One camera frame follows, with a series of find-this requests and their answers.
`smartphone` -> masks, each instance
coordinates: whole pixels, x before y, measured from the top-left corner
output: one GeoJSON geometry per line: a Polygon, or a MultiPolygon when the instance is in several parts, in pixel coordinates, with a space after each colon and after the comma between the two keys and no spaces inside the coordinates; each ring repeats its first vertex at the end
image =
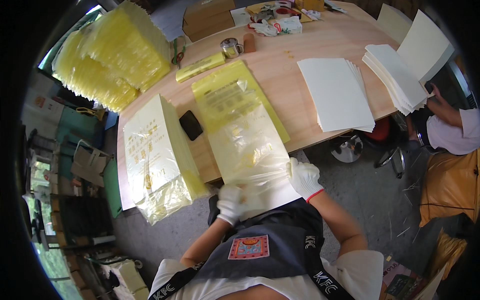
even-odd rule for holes
{"type": "Polygon", "coordinates": [[[203,129],[191,110],[187,111],[180,117],[180,125],[191,141],[194,141],[203,129]]]}

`white cotton glove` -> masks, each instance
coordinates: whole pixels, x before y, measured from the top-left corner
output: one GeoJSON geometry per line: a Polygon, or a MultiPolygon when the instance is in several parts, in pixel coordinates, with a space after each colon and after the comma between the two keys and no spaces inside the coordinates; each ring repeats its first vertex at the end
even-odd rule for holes
{"type": "Polygon", "coordinates": [[[278,30],[270,25],[265,19],[262,20],[262,23],[250,23],[250,27],[255,29],[255,31],[261,35],[276,36],[278,34],[278,30]]]}
{"type": "Polygon", "coordinates": [[[216,206],[220,214],[216,217],[229,222],[232,226],[245,211],[245,204],[241,202],[243,190],[233,184],[225,184],[218,192],[216,206]]]}
{"type": "Polygon", "coordinates": [[[287,163],[287,171],[290,173],[290,184],[293,189],[302,196],[308,203],[310,198],[324,190],[324,187],[318,183],[320,171],[310,163],[298,162],[296,158],[291,157],[287,163]]]}

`apron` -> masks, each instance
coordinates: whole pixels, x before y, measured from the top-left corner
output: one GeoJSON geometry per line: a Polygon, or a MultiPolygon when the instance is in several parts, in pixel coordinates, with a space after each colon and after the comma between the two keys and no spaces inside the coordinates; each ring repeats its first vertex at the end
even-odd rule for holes
{"type": "Polygon", "coordinates": [[[166,299],[190,281],[299,275],[309,275],[329,300],[352,300],[323,267],[322,228],[320,214],[303,199],[247,219],[234,228],[206,262],[177,272],[149,300],[166,299]]]}

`wooden table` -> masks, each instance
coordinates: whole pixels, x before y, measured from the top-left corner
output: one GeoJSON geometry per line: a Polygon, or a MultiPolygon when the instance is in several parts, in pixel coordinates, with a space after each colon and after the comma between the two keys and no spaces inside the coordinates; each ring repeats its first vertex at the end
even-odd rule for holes
{"type": "MultiPolygon", "coordinates": [[[[322,12],[324,21],[302,23],[303,33],[276,37],[255,35],[256,52],[241,54],[237,59],[246,62],[253,76],[263,89],[278,117],[285,126],[290,141],[285,143],[288,152],[320,143],[346,131],[322,132],[317,123],[316,109],[297,61],[307,58],[345,58],[360,67],[365,82],[367,97],[373,117],[381,119],[396,112],[386,87],[361,61],[365,46],[389,44],[394,49],[398,43],[376,24],[376,20],[352,3],[337,2],[348,11],[322,12]]],[[[235,37],[240,42],[243,35],[251,32],[246,26],[232,28],[209,36],[187,47],[182,65],[186,66],[220,51],[220,42],[235,37]]],[[[176,68],[162,80],[138,97],[120,113],[117,137],[118,173],[123,209],[134,206],[128,186],[125,165],[123,127],[125,123],[149,100],[159,93],[171,101],[178,116],[191,110],[201,121],[191,89],[192,83],[207,76],[222,66],[199,74],[181,84],[175,80],[176,68]]],[[[195,141],[188,140],[195,163],[204,182],[220,178],[220,172],[205,134],[195,141]]]]}

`concrete floor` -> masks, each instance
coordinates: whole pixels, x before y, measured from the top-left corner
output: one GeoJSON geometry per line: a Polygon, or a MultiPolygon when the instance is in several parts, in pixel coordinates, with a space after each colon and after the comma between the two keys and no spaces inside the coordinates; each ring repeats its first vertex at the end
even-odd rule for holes
{"type": "MultiPolygon", "coordinates": [[[[168,40],[183,34],[183,12],[188,4],[196,1],[165,1],[152,13],[152,20],[168,40]]],[[[261,1],[235,0],[237,7],[258,2],[261,1]]],[[[116,126],[106,131],[107,152],[116,152],[116,132],[116,126]]],[[[429,157],[425,150],[407,155],[407,172],[400,180],[395,177],[390,164],[374,169],[373,163],[381,158],[382,153],[368,148],[358,161],[351,164],[337,161],[330,154],[328,142],[292,155],[306,155],[302,160],[307,159],[320,169],[320,183],[358,220],[368,237],[370,249],[391,255],[417,273],[423,272],[441,227],[447,233],[455,232],[456,217],[433,220],[419,231],[421,188],[404,191],[412,184],[422,186],[429,157]],[[404,234],[397,236],[409,227],[404,234]]],[[[207,229],[208,213],[207,198],[196,200],[193,205],[154,226],[149,225],[136,208],[124,211],[113,220],[117,246],[125,255],[143,262],[140,273],[150,287],[160,262],[165,258],[179,259],[207,229]]],[[[324,237],[321,255],[332,262],[336,259],[339,244],[326,224],[324,237]]]]}

